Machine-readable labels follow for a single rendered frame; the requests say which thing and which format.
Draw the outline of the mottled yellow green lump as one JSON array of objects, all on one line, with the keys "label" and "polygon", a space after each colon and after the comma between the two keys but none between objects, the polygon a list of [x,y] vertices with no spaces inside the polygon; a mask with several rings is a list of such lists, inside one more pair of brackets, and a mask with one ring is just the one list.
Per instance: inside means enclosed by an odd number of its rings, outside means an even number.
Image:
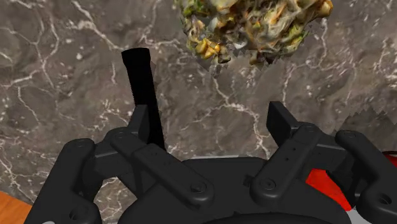
[{"label": "mottled yellow green lump", "polygon": [[306,26],[330,16],[331,0],[173,0],[187,47],[201,59],[225,64],[248,51],[250,64],[291,55]]}]

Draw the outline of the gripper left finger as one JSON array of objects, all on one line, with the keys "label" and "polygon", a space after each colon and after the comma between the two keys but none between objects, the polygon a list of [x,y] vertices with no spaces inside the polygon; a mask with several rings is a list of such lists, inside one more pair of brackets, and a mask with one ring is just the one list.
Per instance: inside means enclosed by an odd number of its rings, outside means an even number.
[{"label": "gripper left finger", "polygon": [[159,183],[189,208],[210,206],[213,184],[153,141],[158,117],[141,104],[127,127],[109,131],[101,142],[66,143],[24,224],[102,224],[94,198],[105,179],[124,174],[133,176],[138,195]]}]

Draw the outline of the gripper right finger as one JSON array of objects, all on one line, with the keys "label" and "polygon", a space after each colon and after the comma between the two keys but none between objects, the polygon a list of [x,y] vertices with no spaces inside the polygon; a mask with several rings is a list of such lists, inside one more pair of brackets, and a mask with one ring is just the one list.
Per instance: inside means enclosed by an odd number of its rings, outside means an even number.
[{"label": "gripper right finger", "polygon": [[338,202],[306,183],[312,169],[321,169],[366,221],[397,224],[397,167],[365,135],[326,135],[297,121],[279,101],[268,105],[267,128],[278,149],[252,180],[250,195],[270,214],[301,216],[310,224],[352,224]]}]

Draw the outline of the red robot stand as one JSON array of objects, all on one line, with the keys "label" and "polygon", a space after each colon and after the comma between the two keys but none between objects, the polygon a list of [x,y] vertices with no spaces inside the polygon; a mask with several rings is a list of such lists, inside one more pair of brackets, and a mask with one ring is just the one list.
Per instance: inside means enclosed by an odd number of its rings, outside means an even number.
[{"label": "red robot stand", "polygon": [[360,195],[370,186],[362,164],[350,153],[332,172],[312,169],[305,182],[336,201],[346,211],[359,204]]}]

